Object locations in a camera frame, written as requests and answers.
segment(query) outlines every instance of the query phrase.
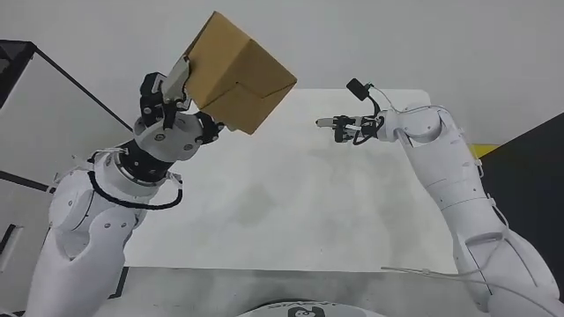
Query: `gray floor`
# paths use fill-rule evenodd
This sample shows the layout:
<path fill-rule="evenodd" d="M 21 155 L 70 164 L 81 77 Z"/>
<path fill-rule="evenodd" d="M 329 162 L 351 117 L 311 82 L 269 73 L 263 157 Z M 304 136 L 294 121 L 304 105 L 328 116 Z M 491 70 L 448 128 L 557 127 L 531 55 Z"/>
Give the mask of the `gray floor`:
<path fill-rule="evenodd" d="M 132 268 L 96 317 L 234 317 L 275 299 L 355 305 L 389 316 L 479 317 L 464 286 L 402 273 Z"/>

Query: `yellow floor stripe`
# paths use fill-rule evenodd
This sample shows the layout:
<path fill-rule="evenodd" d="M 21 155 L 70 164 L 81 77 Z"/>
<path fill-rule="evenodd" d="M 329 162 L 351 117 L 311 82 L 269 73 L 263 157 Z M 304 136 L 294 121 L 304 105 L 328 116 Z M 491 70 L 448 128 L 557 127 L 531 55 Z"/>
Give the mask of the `yellow floor stripe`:
<path fill-rule="evenodd" d="M 499 146 L 495 144 L 471 144 L 470 147 L 474 149 L 478 158 L 481 158 Z"/>

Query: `cardboard box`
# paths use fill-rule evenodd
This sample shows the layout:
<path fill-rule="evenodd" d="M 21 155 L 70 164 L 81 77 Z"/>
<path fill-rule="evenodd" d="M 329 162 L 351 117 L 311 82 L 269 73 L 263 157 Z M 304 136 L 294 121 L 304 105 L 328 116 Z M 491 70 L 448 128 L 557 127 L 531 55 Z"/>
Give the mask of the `cardboard box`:
<path fill-rule="evenodd" d="M 249 135 L 297 82 L 256 41 L 216 11 L 186 53 L 188 95 L 216 121 Z"/>

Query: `white tabletop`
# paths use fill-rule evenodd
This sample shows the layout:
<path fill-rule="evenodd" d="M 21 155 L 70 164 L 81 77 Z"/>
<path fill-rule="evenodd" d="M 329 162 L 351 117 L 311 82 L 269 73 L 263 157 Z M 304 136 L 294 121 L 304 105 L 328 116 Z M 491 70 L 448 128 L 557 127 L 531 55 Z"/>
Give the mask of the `white tabletop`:
<path fill-rule="evenodd" d="M 385 91 L 396 107 L 426 92 Z M 382 109 L 387 103 L 373 93 Z M 372 113 L 347 90 L 293 90 L 253 136 L 224 131 L 173 170 L 184 200 L 149 212 L 137 267 L 455 272 L 449 230 L 399 143 L 335 144 L 322 117 Z M 174 199 L 164 186 L 152 203 Z"/>

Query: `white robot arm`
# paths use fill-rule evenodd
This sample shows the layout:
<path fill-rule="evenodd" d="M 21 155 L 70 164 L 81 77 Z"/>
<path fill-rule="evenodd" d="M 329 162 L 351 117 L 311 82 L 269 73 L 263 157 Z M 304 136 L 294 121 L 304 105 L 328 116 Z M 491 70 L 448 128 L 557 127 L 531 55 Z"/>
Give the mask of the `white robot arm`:
<path fill-rule="evenodd" d="M 96 152 L 66 174 L 49 210 L 50 231 L 33 273 L 26 317 L 93 316 L 115 288 L 123 247 L 147 210 L 182 199 L 182 180 L 168 171 L 218 139 L 223 124 L 203 113 L 184 114 L 189 62 L 183 57 L 168 77 L 152 73 L 141 85 L 141 117 L 134 139 Z M 178 196 L 150 205 L 171 180 Z"/>
<path fill-rule="evenodd" d="M 409 106 L 381 111 L 368 88 L 354 79 L 347 87 L 360 99 L 370 98 L 370 116 L 336 116 L 317 126 L 335 130 L 337 142 L 363 144 L 370 138 L 399 141 L 423 187 L 441 210 L 453 239 L 458 274 L 428 269 L 395 269 L 466 282 L 479 310 L 493 317 L 564 316 L 564 305 L 550 269 L 538 251 L 509 230 L 495 202 L 484 192 L 481 163 L 449 111 L 438 106 Z M 496 211 L 505 221 L 502 222 Z"/>

